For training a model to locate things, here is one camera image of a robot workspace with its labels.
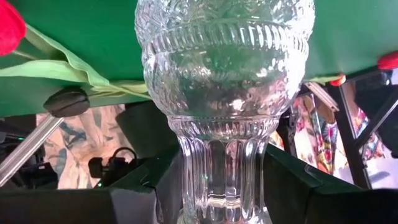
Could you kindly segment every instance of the green fabric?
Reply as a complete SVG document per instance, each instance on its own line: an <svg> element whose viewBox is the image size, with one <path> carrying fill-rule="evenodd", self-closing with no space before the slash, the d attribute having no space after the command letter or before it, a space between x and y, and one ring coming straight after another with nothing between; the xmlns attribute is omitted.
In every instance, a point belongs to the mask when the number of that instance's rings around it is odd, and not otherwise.
<svg viewBox="0 0 398 224"><path fill-rule="evenodd" d="M142 81L141 48L134 31L134 11L137 0L9 0L24 19L44 35L56 40L78 58L90 65L101 77L113 81ZM306 80L327 82L336 73L353 73L375 66L377 59L398 49L395 25L398 2L380 0L315 0L317 18L309 40L310 55ZM0 68L19 64L15 55L0 58ZM4 88L0 99L0 116L43 111L38 99L47 99L68 82L52 83L43 90L32 90L30 79L2 78ZM30 90L21 94L20 89ZM108 93L119 96L120 92ZM135 96L101 98L93 106L107 103L132 102ZM25 101L33 101L26 106Z"/></svg>

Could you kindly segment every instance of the green tablecloth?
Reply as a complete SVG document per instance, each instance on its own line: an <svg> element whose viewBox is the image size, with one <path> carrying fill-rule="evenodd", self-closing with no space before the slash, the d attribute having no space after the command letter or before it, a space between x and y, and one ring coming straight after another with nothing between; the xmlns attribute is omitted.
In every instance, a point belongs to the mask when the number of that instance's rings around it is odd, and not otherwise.
<svg viewBox="0 0 398 224"><path fill-rule="evenodd" d="M9 0L30 25L60 42L108 80L142 80L141 48L134 32L137 0ZM398 2L315 0L317 18L310 39L306 80L352 73L398 49ZM0 68L18 63L0 58ZM75 83L45 78L1 78L0 116L43 112L43 102ZM100 98L92 106L144 100Z"/></svg>

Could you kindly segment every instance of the black cable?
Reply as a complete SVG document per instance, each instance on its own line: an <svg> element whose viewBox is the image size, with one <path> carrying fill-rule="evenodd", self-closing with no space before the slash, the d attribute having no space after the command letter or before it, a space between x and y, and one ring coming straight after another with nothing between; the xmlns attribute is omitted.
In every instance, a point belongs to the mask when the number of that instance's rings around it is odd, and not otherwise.
<svg viewBox="0 0 398 224"><path fill-rule="evenodd" d="M132 155L134 156L133 159L138 159L137 153L134 152L134 150L130 149L129 147L120 147L119 149L117 149L117 150L113 153L113 156L112 156L112 157L116 157L117 154L118 154L119 152L121 152L121 151L129 151L129 152L131 152Z"/></svg>

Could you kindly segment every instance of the metal pole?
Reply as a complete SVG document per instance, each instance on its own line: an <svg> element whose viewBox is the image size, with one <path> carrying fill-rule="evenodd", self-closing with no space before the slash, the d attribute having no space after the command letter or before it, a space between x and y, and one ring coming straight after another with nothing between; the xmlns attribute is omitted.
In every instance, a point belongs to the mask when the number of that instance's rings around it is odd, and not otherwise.
<svg viewBox="0 0 398 224"><path fill-rule="evenodd" d="M394 90L388 100L379 109L373 119L370 120L369 124L358 136L354 142L354 149L361 149L365 143L369 140L371 135L380 127L380 125L387 119L392 111L398 105L398 90ZM365 155L365 150L362 150L362 157Z"/></svg>
<svg viewBox="0 0 398 224"><path fill-rule="evenodd" d="M0 164L0 187L3 186L55 131L64 118L48 115L26 139Z"/></svg>
<svg viewBox="0 0 398 224"><path fill-rule="evenodd" d="M335 117L354 184L364 189L372 189L363 158L354 146L356 135L342 86L328 86L328 92L339 105L340 110L335 112Z"/></svg>

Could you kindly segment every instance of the glass vase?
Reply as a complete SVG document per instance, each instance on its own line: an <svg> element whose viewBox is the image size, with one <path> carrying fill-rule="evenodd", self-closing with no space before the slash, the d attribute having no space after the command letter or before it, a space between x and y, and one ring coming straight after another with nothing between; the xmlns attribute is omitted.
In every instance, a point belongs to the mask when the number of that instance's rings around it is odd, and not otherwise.
<svg viewBox="0 0 398 224"><path fill-rule="evenodd" d="M312 0L139 0L144 79L183 151L180 223L269 223L262 161L314 19Z"/></svg>

